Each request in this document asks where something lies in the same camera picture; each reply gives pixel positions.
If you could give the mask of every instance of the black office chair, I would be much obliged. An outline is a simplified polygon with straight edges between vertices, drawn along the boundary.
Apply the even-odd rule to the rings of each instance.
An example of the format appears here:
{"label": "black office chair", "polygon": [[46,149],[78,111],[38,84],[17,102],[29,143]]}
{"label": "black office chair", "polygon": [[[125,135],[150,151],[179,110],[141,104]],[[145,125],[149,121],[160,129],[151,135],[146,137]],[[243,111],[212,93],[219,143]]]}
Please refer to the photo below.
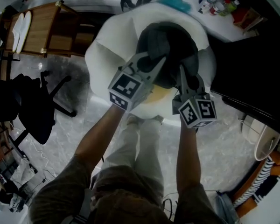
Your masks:
{"label": "black office chair", "polygon": [[25,157],[25,154],[18,146],[28,133],[41,144],[48,141],[55,124],[55,109],[70,117],[77,114],[75,111],[65,110],[53,101],[53,97],[71,77],[65,77],[49,94],[45,81],[48,75],[49,71],[44,71],[41,72],[41,80],[32,80],[20,74],[13,80],[0,81],[0,122],[13,120],[19,114],[19,119],[26,128],[16,140],[9,136],[11,146],[21,157]]}

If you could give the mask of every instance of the white pants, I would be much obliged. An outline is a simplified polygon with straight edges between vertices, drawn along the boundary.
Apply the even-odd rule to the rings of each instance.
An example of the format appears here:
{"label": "white pants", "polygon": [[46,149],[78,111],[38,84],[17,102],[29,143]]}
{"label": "white pants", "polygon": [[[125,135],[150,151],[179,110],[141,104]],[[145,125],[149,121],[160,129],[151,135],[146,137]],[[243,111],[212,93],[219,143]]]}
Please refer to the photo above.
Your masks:
{"label": "white pants", "polygon": [[164,180],[158,159],[161,123],[146,120],[140,127],[140,151],[136,158],[138,126],[129,124],[121,131],[112,153],[106,158],[101,170],[115,166],[129,166],[141,176],[157,181],[163,186]]}

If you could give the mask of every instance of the white countertop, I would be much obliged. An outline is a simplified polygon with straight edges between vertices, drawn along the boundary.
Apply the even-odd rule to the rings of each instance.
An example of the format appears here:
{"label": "white countertop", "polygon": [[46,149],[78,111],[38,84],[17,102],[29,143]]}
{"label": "white countertop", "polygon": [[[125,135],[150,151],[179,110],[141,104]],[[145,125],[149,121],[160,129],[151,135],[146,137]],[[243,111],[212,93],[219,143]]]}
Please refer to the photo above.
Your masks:
{"label": "white countertop", "polygon": [[[28,7],[35,7],[44,3],[53,2],[57,0],[31,0],[28,2]],[[234,42],[247,38],[242,34],[242,30],[233,23],[233,17],[228,15],[212,16],[210,14],[201,14],[198,12],[198,0],[184,0],[191,4],[191,11],[189,15],[198,20],[208,33],[213,36],[226,41]],[[65,4],[77,11],[92,11],[92,12],[106,12],[106,13],[121,13],[120,0],[64,0]]]}

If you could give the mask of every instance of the floor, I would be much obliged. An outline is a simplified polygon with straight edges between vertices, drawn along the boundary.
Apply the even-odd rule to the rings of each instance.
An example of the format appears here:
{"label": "floor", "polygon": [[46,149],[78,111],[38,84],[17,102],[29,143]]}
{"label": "floor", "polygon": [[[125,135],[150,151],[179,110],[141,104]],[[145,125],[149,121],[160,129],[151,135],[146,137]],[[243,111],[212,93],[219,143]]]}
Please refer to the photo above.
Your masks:
{"label": "floor", "polygon": [[[95,97],[89,86],[89,73],[82,57],[71,58],[61,56],[48,56],[40,58],[37,56],[20,55],[20,62],[13,62],[11,67],[11,78],[19,74],[40,77],[40,72],[50,71],[47,77],[49,92],[66,75],[71,75],[72,80],[66,83],[55,96],[55,101],[67,109],[77,111],[77,116],[69,118],[56,111],[56,125],[48,142],[39,144],[31,137],[27,137],[20,148],[27,154],[32,164],[38,169],[38,174],[29,182],[31,189],[35,188],[46,177],[54,179],[74,154],[74,151],[83,135],[103,116],[108,106]],[[197,134],[197,145],[202,165],[202,184],[206,190],[226,191],[232,189],[245,175],[248,168],[253,164],[253,149],[240,132],[238,111],[225,105],[221,98],[212,94],[215,102],[218,121],[201,128]],[[14,127],[18,130],[12,131],[16,137],[24,129],[17,118]],[[179,142],[180,127],[163,124],[161,128],[161,140],[159,160],[165,181],[164,195],[174,201],[178,196],[176,192],[176,160]],[[110,153],[112,144],[116,141],[119,129],[116,131],[105,157]],[[98,164],[94,173],[100,170]],[[36,193],[47,182],[40,184],[34,189]],[[215,192],[207,191],[212,203],[214,203]]]}

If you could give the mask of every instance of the black and white marker cube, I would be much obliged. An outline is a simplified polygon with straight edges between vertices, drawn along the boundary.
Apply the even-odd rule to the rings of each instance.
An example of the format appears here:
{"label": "black and white marker cube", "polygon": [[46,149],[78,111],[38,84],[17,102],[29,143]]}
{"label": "black and white marker cube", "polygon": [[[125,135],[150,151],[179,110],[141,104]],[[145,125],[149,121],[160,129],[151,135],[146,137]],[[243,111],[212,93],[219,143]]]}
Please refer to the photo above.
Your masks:
{"label": "black and white marker cube", "polygon": [[206,99],[188,99],[178,109],[187,128],[207,126],[217,119],[213,101]]}
{"label": "black and white marker cube", "polygon": [[121,72],[109,85],[110,101],[118,107],[130,111],[133,109],[137,92],[143,82]]}

